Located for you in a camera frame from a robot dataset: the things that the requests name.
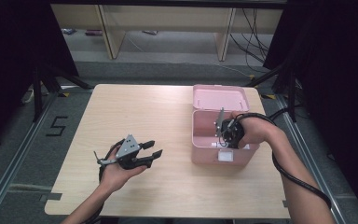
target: pink lid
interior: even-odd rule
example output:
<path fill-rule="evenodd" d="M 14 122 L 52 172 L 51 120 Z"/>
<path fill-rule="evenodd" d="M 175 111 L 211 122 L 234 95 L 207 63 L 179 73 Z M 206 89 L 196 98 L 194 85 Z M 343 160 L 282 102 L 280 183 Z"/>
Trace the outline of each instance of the pink lid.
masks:
<path fill-rule="evenodd" d="M 241 87 L 219 85 L 195 85 L 193 106 L 196 109 L 249 111 L 245 90 Z"/>

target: person's right arm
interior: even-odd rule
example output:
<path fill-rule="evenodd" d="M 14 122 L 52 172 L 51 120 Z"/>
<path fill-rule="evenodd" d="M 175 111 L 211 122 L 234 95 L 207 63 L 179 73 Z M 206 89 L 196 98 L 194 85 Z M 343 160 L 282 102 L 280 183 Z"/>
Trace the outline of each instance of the person's right arm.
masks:
<path fill-rule="evenodd" d="M 315 179 L 297 156 L 284 131 L 269 122 L 258 118 L 241 120 L 245 136 L 239 142 L 239 148 L 246 144 L 259 144 L 266 141 L 272 148 L 280 166 L 290 175 L 319 188 Z M 290 217 L 294 223 L 335 223 L 330 209 L 323 199 L 311 191 L 281 175 L 284 194 L 288 202 Z"/>

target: pink box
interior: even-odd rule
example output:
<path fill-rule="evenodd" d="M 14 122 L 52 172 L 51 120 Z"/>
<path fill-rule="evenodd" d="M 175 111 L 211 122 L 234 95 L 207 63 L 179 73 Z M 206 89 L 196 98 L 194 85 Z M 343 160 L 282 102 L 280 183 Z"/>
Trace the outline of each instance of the pink box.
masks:
<path fill-rule="evenodd" d="M 249 111 L 245 91 L 241 87 L 195 85 L 193 87 L 193 149 L 191 160 L 199 164 L 225 164 L 245 166 L 259 148 L 251 144 L 242 149 L 219 146 L 215 136 L 214 123 L 221 108 L 225 109 L 225 119 L 231 111 Z"/>

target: wooden table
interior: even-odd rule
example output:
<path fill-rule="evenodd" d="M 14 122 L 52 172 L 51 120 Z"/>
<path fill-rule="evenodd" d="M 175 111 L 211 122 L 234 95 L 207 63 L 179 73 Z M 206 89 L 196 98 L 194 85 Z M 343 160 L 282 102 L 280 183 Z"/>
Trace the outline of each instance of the wooden table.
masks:
<path fill-rule="evenodd" d="M 264 113 L 257 90 L 245 88 L 252 112 Z M 132 178 L 104 204 L 102 216 L 289 218 L 271 149 L 261 144 L 246 167 L 191 161 L 191 86 L 98 85 L 48 200 L 50 215 L 68 215 L 97 187 L 99 165 L 111 145 L 133 134 L 155 140 L 138 157 L 163 149 L 152 168 Z"/>

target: white desk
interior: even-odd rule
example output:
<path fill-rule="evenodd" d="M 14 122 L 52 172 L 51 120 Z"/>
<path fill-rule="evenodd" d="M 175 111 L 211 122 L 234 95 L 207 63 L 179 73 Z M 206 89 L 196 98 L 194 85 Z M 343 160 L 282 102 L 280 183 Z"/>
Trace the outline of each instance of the white desk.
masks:
<path fill-rule="evenodd" d="M 250 109 L 264 113 L 256 89 L 245 88 Z M 192 87 L 99 85 L 95 88 L 48 200 L 50 215 L 68 215 L 97 187 L 93 151 L 104 157 L 131 133 L 155 140 L 138 157 L 163 149 L 150 169 L 106 202 L 102 216 L 289 218 L 271 149 L 261 144 L 243 167 L 191 162 Z"/>

